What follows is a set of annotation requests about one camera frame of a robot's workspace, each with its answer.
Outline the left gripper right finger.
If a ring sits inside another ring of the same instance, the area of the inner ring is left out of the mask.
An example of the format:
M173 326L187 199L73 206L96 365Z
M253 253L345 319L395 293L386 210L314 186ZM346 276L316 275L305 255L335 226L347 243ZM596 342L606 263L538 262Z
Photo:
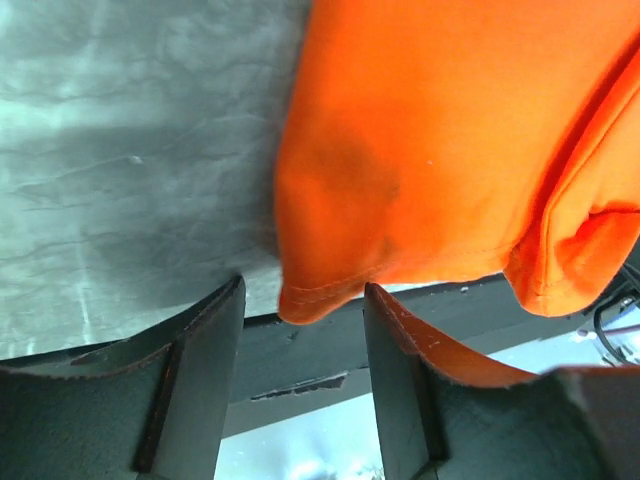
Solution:
M381 286L364 325L388 479L635 479L639 371L530 373L426 323Z

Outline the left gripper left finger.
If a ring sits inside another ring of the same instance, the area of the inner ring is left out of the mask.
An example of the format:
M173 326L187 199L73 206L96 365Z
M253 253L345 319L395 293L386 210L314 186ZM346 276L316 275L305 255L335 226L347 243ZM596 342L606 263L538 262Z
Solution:
M210 479L245 284L113 342L1 364L5 479Z

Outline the orange t shirt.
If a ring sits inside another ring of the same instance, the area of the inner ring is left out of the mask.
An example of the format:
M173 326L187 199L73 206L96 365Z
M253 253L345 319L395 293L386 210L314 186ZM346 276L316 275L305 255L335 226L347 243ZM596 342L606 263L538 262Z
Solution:
M639 236L635 1L316 1L275 171L280 317L503 273L579 311Z

